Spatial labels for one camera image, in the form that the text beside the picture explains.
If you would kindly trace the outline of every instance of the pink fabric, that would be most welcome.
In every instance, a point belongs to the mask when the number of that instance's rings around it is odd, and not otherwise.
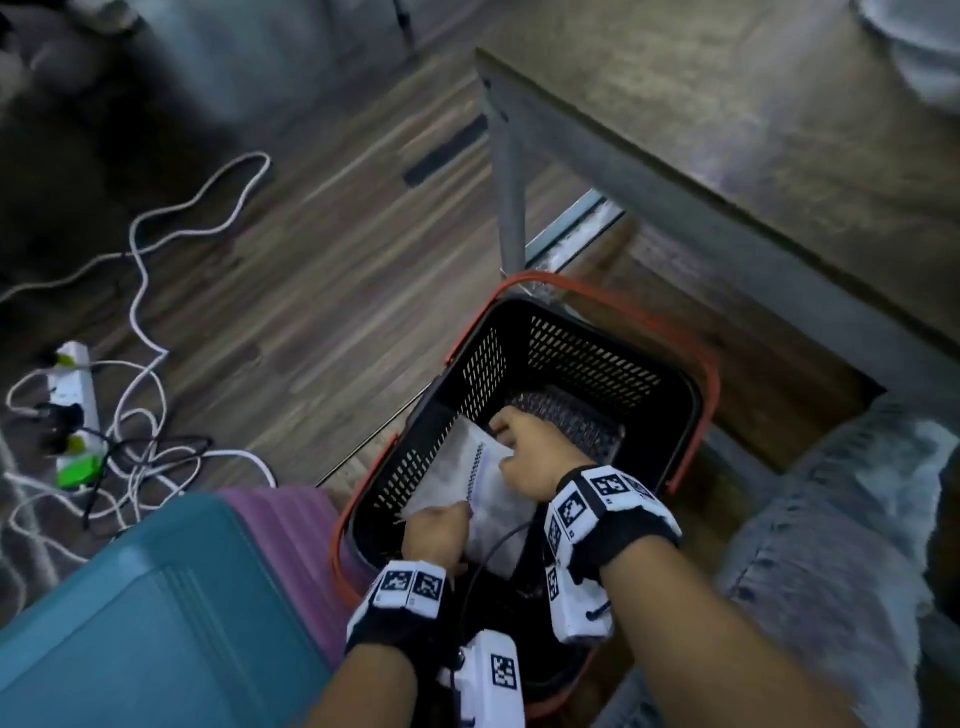
[[[337,511],[316,488],[229,488],[220,495],[240,516],[327,663],[343,662],[352,614],[337,596],[327,561]],[[341,544],[344,572],[359,592],[375,574]]]

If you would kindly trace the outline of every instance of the table leg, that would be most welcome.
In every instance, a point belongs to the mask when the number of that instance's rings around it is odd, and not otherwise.
[[[496,185],[496,222],[500,233],[501,267],[507,276],[527,267],[527,200],[523,178],[523,144],[510,128],[510,119],[484,94]]]

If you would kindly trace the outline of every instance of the black strip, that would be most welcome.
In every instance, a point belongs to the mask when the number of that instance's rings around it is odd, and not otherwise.
[[[485,133],[487,133],[487,117],[480,114],[451,139],[404,172],[403,181],[408,187],[419,187],[476,144]]]

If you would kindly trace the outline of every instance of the white cable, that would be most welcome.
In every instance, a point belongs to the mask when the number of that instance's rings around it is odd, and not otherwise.
[[[152,245],[141,248],[137,243],[137,232],[139,231],[140,226],[147,220],[151,220],[155,217],[161,215],[170,214],[173,212],[180,212],[185,209],[189,209],[197,202],[199,202],[206,192],[213,186],[218,180],[220,180],[227,172],[229,172],[234,167],[243,164],[244,162],[250,159],[260,159],[262,160],[262,166],[252,177],[252,179],[244,187],[243,192],[240,194],[239,199],[237,200],[236,206],[233,209],[233,212],[227,218],[226,221],[221,223],[215,228],[210,228],[206,230],[186,230],[186,231],[176,231],[172,232],[169,235],[158,240]],[[130,225],[130,232],[128,236],[128,243],[130,245],[130,251],[128,253],[110,253],[106,255],[99,255],[90,262],[88,262],[83,268],[74,273],[72,276],[69,276],[65,279],[54,280],[46,283],[25,283],[22,285],[14,286],[13,288],[6,291],[3,295],[0,295],[0,303],[8,301],[13,296],[18,293],[30,290],[48,290],[52,288],[59,288],[64,285],[69,285],[70,283],[75,282],[82,278],[86,273],[91,271],[100,263],[106,262],[108,260],[118,260],[122,258],[132,259],[136,264],[137,270],[140,274],[140,287],[136,292],[136,295],[133,297],[133,301],[130,307],[130,325],[133,329],[133,332],[139,337],[139,339],[149,347],[153,352],[156,353],[156,357],[152,362],[146,366],[141,364],[134,364],[130,361],[122,361],[117,359],[109,359],[103,361],[93,362],[89,365],[90,369],[103,367],[103,366],[122,366],[129,367],[137,370],[136,376],[133,378],[133,381],[124,390],[124,393],[120,397],[120,401],[117,402],[116,408],[113,411],[112,422],[108,429],[103,433],[104,437],[110,442],[122,442],[125,439],[123,434],[123,424],[132,418],[141,418],[146,420],[147,425],[149,426],[150,435],[144,440],[149,440],[149,444],[144,446],[140,451],[132,447],[124,447],[124,454],[126,459],[130,461],[130,469],[124,470],[120,464],[118,464],[116,458],[110,458],[108,460],[108,467],[110,471],[119,477],[121,480],[126,481],[127,489],[120,497],[115,497],[113,494],[107,492],[104,489],[98,491],[98,495],[103,497],[107,502],[108,506],[104,507],[101,510],[93,510],[90,512],[91,520],[99,520],[102,518],[107,518],[109,516],[114,516],[121,530],[128,527],[128,522],[123,514],[123,509],[129,505],[133,510],[133,522],[139,523],[145,513],[155,511],[157,508],[162,507],[171,498],[180,496],[191,484],[197,479],[200,475],[201,468],[203,467],[203,460],[208,457],[242,457],[247,460],[250,460],[254,465],[263,473],[267,485],[270,488],[276,488],[276,479],[274,474],[271,472],[267,464],[261,460],[259,457],[254,455],[251,452],[246,452],[245,450],[238,449],[219,449],[219,450],[208,450],[206,452],[200,452],[198,449],[187,446],[187,445],[173,445],[170,448],[159,449],[159,442],[162,439],[163,428],[167,422],[168,415],[168,405],[167,405],[167,396],[163,388],[163,383],[160,381],[160,377],[156,373],[156,369],[163,363],[163,361],[169,356],[170,351],[161,347],[157,342],[151,339],[143,328],[140,326],[138,320],[138,313],[140,305],[143,302],[144,297],[146,296],[147,289],[150,287],[150,273],[147,270],[147,266],[143,261],[144,255],[148,255],[155,251],[158,251],[167,243],[172,242],[178,238],[182,237],[205,237],[209,235],[215,235],[220,232],[225,231],[240,216],[241,211],[243,210],[244,205],[247,202],[248,197],[251,195],[254,188],[260,183],[264,175],[267,174],[267,171],[270,169],[272,160],[268,155],[263,152],[252,152],[245,154],[237,159],[234,159],[230,163],[221,167],[216,174],[213,175],[200,191],[194,195],[194,197],[188,202],[182,203],[180,205],[174,205],[169,207],[163,207],[161,209],[156,209],[150,212],[146,212],[142,215],[139,215]],[[7,407],[11,412],[19,414],[22,416],[32,417],[37,414],[36,410],[30,407],[22,407],[14,404],[13,400],[18,394],[18,392],[31,380],[37,377],[46,377],[47,370],[36,370],[30,372],[28,375],[20,379],[7,393]],[[140,384],[147,378],[151,378],[156,385],[156,390],[159,394],[160,399],[160,410],[158,415],[155,415],[148,409],[143,407],[135,407],[127,409],[127,402],[130,400],[133,393],[137,390]],[[0,433],[0,448],[6,445],[6,441],[3,440],[3,435]],[[181,460],[175,460],[171,462],[171,456],[177,455],[181,456]],[[177,470],[179,468],[193,466],[192,472],[189,475],[177,481],[172,478],[169,472]],[[15,460],[12,459],[10,462],[4,463],[5,468],[5,478],[11,485],[23,486],[28,488],[33,488],[38,490],[34,496],[29,497],[25,501],[19,503],[11,514],[9,523],[10,527],[16,533],[24,536],[25,538],[32,539],[35,542],[41,543],[45,546],[53,548],[54,550],[61,553],[66,558],[74,561],[76,563],[85,563],[86,559],[79,554],[74,553],[69,548],[60,544],[59,542],[46,537],[36,530],[31,528],[25,528],[17,520],[17,516],[22,508],[25,508],[31,505],[34,501],[39,500],[44,497],[52,497],[64,505],[70,513],[73,515],[82,518],[84,515],[84,509],[77,505],[74,502],[74,499],[77,497],[88,497],[91,489],[88,487],[82,487],[78,491],[73,493],[66,493],[59,488],[56,488],[52,485],[44,483],[36,478],[29,477],[20,473],[18,468],[15,466]],[[169,491],[169,494],[163,498],[160,503],[145,503],[141,500],[141,491],[143,487],[148,482],[157,482],[166,488]],[[13,569],[9,569],[11,572],[14,581],[19,579],[22,581],[22,577],[19,572],[16,572]]]

